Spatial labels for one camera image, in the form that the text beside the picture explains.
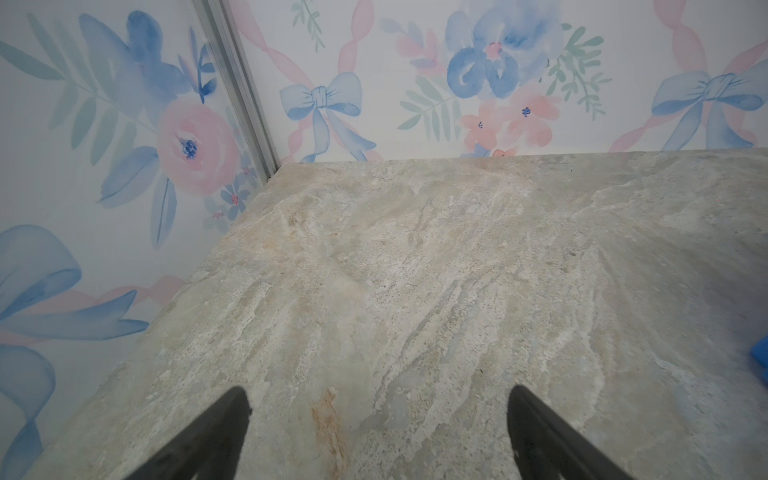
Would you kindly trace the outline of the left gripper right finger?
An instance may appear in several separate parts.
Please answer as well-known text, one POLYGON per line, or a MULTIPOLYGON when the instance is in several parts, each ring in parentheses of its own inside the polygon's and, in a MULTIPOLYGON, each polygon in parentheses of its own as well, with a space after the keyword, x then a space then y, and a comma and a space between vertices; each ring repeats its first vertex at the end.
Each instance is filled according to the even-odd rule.
POLYGON ((510 391, 507 431, 523 479, 630 477, 521 384, 510 391))

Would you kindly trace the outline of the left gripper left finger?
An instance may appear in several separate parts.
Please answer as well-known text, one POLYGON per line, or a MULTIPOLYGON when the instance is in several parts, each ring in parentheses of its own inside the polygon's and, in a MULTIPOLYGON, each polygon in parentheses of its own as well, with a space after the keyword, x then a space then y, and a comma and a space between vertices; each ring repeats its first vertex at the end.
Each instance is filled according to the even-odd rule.
POLYGON ((230 388, 127 478, 234 478, 251 413, 246 391, 230 388))

